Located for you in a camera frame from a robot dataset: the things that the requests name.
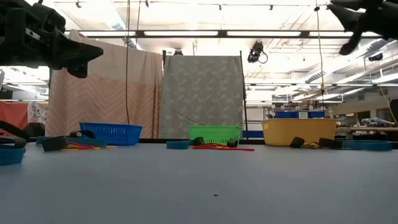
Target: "blue table surface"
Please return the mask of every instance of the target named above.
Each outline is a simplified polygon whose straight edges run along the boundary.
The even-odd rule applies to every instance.
[[[0,223],[398,223],[398,152],[251,147],[29,144],[0,167]]]

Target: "fabric drape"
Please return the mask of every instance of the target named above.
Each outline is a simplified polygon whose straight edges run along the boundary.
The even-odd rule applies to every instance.
[[[46,135],[79,130],[79,122],[127,124],[127,49],[80,37],[75,30],[71,39],[101,47],[104,55],[89,62],[86,79],[75,78],[66,70],[53,73]],[[129,123],[144,127],[142,138],[158,138],[162,56],[136,49],[128,51]]]
[[[242,126],[242,112],[240,57],[166,57],[161,138],[188,138],[189,126]]]
[[[6,103],[0,101],[0,120],[24,129],[27,125],[27,105],[27,103]],[[2,129],[0,129],[0,133],[7,134]]]

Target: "metal stand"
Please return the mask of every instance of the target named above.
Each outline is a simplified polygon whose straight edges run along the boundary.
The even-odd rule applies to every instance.
[[[248,113],[246,111],[246,89],[245,89],[245,84],[244,84],[244,73],[243,73],[243,61],[242,61],[242,51],[240,51],[241,54],[241,66],[242,66],[242,83],[243,83],[243,108],[244,108],[244,123],[246,126],[246,133],[249,131],[248,130]]]

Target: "teal object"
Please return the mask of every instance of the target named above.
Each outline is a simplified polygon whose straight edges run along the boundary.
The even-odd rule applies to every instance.
[[[44,137],[44,136],[37,137],[36,145],[41,145],[42,141],[47,138],[50,138],[50,137]],[[104,139],[66,137],[65,140],[76,143],[76,144],[84,144],[84,145],[95,146],[95,147],[106,147],[107,146],[107,142]]]
[[[191,141],[168,141],[166,143],[167,149],[188,149]]]
[[[343,149],[368,150],[368,151],[391,151],[392,145],[388,141],[353,140],[343,141]]]
[[[0,166],[20,164],[24,154],[24,147],[22,149],[0,149]]]

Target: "pink curtain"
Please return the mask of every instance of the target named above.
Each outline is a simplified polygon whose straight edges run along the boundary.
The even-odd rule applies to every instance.
[[[71,39],[101,47],[104,55],[89,63],[86,79],[66,70],[53,73],[46,135],[79,130],[79,122],[127,124],[126,48],[80,37],[75,30]],[[128,63],[129,123],[144,127],[142,138],[158,138],[162,56],[129,49]]]

